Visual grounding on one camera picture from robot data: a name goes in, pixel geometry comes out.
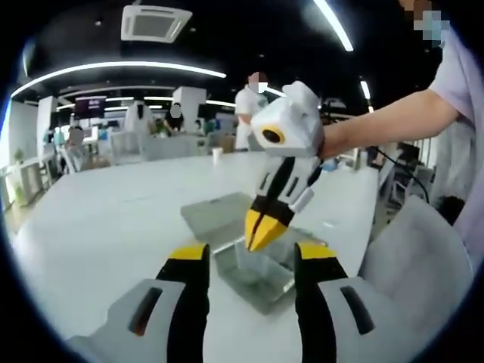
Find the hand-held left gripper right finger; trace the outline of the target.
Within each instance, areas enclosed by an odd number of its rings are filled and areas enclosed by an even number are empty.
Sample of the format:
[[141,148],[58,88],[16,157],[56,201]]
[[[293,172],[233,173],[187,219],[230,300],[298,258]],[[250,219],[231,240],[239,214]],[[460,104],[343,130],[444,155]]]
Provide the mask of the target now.
[[413,361],[417,344],[396,305],[362,278],[347,277],[333,250],[296,243],[294,278],[302,361]]

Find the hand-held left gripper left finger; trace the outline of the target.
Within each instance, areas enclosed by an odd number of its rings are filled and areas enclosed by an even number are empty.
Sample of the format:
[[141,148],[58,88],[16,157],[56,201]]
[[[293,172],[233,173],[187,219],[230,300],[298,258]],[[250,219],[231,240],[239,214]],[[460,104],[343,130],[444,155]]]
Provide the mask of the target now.
[[202,362],[210,248],[175,249],[153,279],[115,301],[105,324],[67,345],[84,362]]

